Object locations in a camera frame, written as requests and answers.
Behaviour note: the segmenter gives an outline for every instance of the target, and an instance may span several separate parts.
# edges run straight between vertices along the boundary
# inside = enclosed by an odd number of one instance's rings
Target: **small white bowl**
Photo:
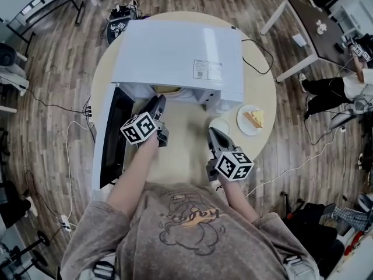
[[[229,126],[229,122],[221,117],[217,117],[212,119],[209,128],[216,128],[219,131],[223,132],[226,135],[229,135],[231,131],[231,127]]]

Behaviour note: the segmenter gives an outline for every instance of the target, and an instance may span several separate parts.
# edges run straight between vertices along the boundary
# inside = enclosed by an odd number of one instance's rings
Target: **gray t-shirt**
[[[123,279],[287,279],[290,254],[310,257],[276,213],[253,224],[210,187],[146,183],[135,216],[92,202],[62,260],[62,278],[116,251]]]

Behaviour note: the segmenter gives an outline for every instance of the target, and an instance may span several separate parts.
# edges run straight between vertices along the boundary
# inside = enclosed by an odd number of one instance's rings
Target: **dark desk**
[[[320,12],[299,0],[284,0],[261,30],[261,35],[265,35],[268,32],[283,13],[285,7],[289,8],[300,25],[305,41],[311,47],[312,54],[278,76],[276,78],[278,82],[284,81],[286,78],[296,74],[318,59],[332,62],[341,67],[344,67],[348,63],[352,58],[350,53],[346,50],[344,54],[341,54],[334,48],[334,44],[342,43],[343,32],[338,24],[328,18],[327,14]],[[318,20],[321,20],[322,23],[326,24],[327,30],[322,35],[317,33],[318,26],[316,25],[316,22]],[[352,61],[350,61],[346,68],[355,71]]]

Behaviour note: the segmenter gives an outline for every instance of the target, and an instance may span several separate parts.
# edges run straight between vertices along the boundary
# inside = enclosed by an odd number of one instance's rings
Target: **white plate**
[[[229,135],[229,132],[231,130],[229,122],[221,117],[212,119],[209,128],[217,128],[219,131],[222,131],[226,135]]]
[[[257,106],[254,105],[244,105],[240,108],[237,114],[237,124],[240,130],[248,135],[248,136],[255,136],[258,135],[262,128],[256,128],[254,125],[248,120],[245,116],[245,112],[251,112],[255,110],[260,110]]]

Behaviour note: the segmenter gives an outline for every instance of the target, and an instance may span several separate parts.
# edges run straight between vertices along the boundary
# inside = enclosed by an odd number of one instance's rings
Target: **floor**
[[[31,90],[46,103],[82,109],[89,98],[97,63],[107,48],[106,40],[100,37],[105,27],[105,17],[117,3],[124,4],[130,0],[99,0],[100,6],[96,8],[88,0],[85,1],[87,8],[80,27],[74,26],[76,12],[68,3],[33,28],[37,37],[30,47],[26,72]],[[261,27],[282,0],[137,1],[139,9],[146,15],[189,10],[208,13],[236,25],[273,54],[274,76],[305,58],[309,52],[307,48],[298,48],[293,42],[291,36],[299,30],[289,13],[285,13],[266,36],[259,34]],[[337,72],[338,68],[334,65],[320,62],[304,70],[310,79],[331,78]],[[330,142],[334,136],[333,132],[315,146],[310,144],[303,123],[305,94],[296,77],[276,84],[276,90],[275,125],[268,143],[255,159],[256,169],[246,183],[246,190],[275,178],[287,169],[300,166],[306,159],[319,153],[324,144]],[[8,176],[16,183],[20,192],[30,187],[39,210],[39,217],[29,215],[19,221],[18,226],[26,244],[36,239],[38,229],[48,237],[55,234],[51,247],[43,250],[53,270],[61,262],[70,239],[63,229],[56,234],[60,225],[54,216],[59,219],[61,214],[68,215],[71,206],[65,149],[66,130],[71,121],[85,124],[85,119],[79,114],[44,107],[30,93],[22,98],[17,97],[15,103],[18,113],[10,116],[8,123],[11,152]],[[326,132],[332,115],[322,113],[307,121],[313,142]],[[260,215],[271,211],[284,215],[284,200],[280,192],[287,191],[293,203],[298,198],[303,198],[308,202],[335,202],[340,206],[348,206],[342,200],[342,194],[351,200],[355,199],[366,179],[366,175],[356,167],[358,154],[362,151],[361,134],[361,127],[356,120],[348,123],[346,132],[338,132],[335,142],[327,146],[320,157],[257,189],[249,197],[250,203]],[[73,183],[73,212],[70,221],[74,224],[79,222],[90,199],[93,149],[91,135],[72,126],[69,133]]]

